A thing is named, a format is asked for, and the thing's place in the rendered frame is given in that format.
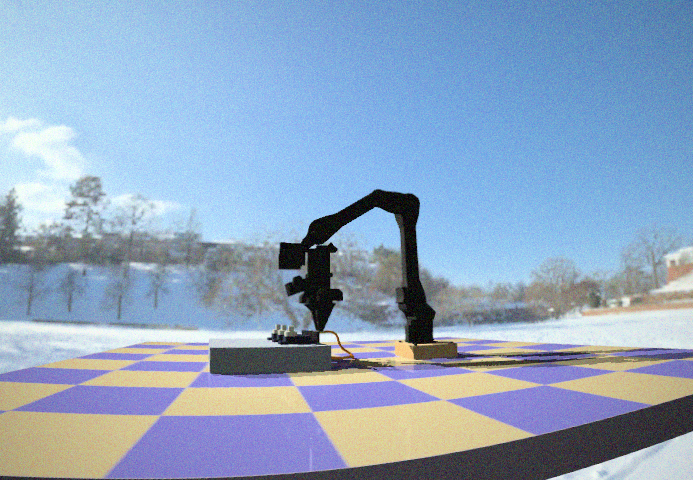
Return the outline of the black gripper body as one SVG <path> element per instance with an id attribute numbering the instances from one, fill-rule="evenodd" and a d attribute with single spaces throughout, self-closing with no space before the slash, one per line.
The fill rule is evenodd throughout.
<path id="1" fill-rule="evenodd" d="M 299 303 L 333 303 L 333 301 L 343 301 L 343 293 L 340 289 L 330 289 L 330 277 L 333 277 L 333 273 L 330 273 L 330 269 L 327 268 L 312 268 L 308 269 L 310 276 L 313 276 L 314 292 L 298 296 Z M 308 278 L 308 273 L 307 275 Z"/>

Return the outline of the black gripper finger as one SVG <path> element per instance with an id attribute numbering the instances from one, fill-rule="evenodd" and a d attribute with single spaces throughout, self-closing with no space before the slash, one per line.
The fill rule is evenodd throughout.
<path id="1" fill-rule="evenodd" d="M 318 332 L 323 332 L 336 303 L 309 303 L 315 310 Z"/>
<path id="2" fill-rule="evenodd" d="M 314 327 L 315 327 L 315 331 L 318 331 L 318 328 L 317 328 L 317 321 L 316 321 L 316 314 L 315 314 L 314 308 L 313 308 L 310 304 L 303 304 L 303 305 L 306 306 L 306 307 L 310 310 L 311 316 L 312 316 L 312 320 L 313 320 L 313 324 L 314 324 Z"/>

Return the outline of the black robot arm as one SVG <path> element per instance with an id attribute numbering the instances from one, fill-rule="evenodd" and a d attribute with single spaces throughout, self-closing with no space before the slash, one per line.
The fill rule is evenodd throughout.
<path id="1" fill-rule="evenodd" d="M 400 228 L 403 283 L 396 288 L 396 301 L 405 314 L 406 342 L 412 344 L 436 343 L 433 341 L 433 319 L 436 311 L 426 300 L 424 288 L 419 280 L 416 223 L 419 216 L 420 201 L 410 193 L 375 189 L 370 194 L 354 202 L 341 211 L 318 218 L 309 225 L 307 235 L 301 243 L 280 242 L 279 269 L 300 269 L 305 265 L 308 253 L 308 269 L 330 269 L 330 253 L 338 249 L 332 244 L 321 245 L 340 228 L 378 207 L 395 215 Z M 313 245 L 316 248 L 309 249 Z M 292 278 L 285 285 L 288 296 L 301 292 L 314 292 L 313 276 L 310 273 Z"/>

